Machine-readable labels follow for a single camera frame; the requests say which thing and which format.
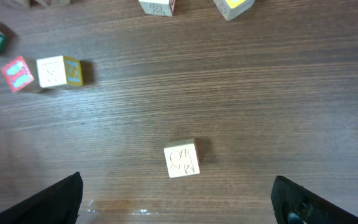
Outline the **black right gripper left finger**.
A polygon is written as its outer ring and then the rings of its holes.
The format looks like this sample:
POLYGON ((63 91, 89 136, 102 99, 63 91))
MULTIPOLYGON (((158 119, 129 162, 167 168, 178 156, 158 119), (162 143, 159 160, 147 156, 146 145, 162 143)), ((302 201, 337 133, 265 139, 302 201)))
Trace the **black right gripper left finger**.
POLYGON ((0 224, 75 224, 83 198, 79 172, 0 213, 0 224))

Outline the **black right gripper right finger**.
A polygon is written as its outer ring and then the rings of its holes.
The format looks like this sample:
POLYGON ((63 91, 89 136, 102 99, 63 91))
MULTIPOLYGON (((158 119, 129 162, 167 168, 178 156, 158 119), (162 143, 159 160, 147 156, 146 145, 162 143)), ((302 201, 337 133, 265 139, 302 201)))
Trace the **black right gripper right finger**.
POLYGON ((358 223, 357 216, 281 175, 273 183, 271 201, 278 224, 358 223))

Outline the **plain block number two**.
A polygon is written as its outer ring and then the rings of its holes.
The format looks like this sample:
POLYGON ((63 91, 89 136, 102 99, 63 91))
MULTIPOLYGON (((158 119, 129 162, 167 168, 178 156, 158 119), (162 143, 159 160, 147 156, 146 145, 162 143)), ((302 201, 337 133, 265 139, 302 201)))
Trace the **plain block number two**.
POLYGON ((139 3, 149 15, 172 17, 175 9, 175 0, 139 0, 139 3))

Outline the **plain block yellow side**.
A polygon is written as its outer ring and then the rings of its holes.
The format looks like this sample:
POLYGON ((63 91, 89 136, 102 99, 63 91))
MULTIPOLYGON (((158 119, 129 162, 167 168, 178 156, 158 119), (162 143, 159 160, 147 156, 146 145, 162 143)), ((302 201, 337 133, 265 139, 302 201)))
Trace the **plain block yellow side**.
POLYGON ((64 55, 36 60, 39 84, 42 88, 83 86, 81 63, 64 55))

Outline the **blue top block left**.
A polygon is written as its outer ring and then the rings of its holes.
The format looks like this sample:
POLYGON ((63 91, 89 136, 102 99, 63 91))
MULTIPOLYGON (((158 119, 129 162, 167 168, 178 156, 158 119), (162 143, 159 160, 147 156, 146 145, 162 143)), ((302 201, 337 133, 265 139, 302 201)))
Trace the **blue top block left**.
POLYGON ((71 3, 71 0, 35 0, 44 7, 60 7, 71 3))

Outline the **red I top block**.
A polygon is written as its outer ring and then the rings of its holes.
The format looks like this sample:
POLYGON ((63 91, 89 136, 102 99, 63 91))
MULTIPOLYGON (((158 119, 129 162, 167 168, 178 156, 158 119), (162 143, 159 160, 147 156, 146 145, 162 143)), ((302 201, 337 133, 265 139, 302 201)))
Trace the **red I top block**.
POLYGON ((36 61, 32 58, 19 56, 1 68, 9 88, 13 93, 40 93, 36 61))

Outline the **green N block left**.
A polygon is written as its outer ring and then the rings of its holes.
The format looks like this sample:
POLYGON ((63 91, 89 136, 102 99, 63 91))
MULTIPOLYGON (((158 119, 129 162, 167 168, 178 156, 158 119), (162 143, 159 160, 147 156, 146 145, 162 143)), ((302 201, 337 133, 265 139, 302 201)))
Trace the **green N block left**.
POLYGON ((2 4, 9 9, 28 9, 30 0, 2 0, 2 4))

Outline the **yellow top block right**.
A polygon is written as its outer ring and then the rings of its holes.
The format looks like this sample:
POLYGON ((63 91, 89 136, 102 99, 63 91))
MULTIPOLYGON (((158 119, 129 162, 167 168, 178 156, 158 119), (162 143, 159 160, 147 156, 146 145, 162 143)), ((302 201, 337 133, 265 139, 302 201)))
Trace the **yellow top block right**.
POLYGON ((231 21, 250 9, 255 0, 214 0, 214 3, 225 20, 231 21))

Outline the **lone block with zero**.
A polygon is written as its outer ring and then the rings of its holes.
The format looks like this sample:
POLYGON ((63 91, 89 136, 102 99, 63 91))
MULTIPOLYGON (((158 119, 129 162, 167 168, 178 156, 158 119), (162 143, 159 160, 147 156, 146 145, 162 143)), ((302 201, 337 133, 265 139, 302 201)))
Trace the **lone block with zero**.
POLYGON ((200 160, 196 139, 170 142, 164 147, 169 178, 200 174, 200 160))

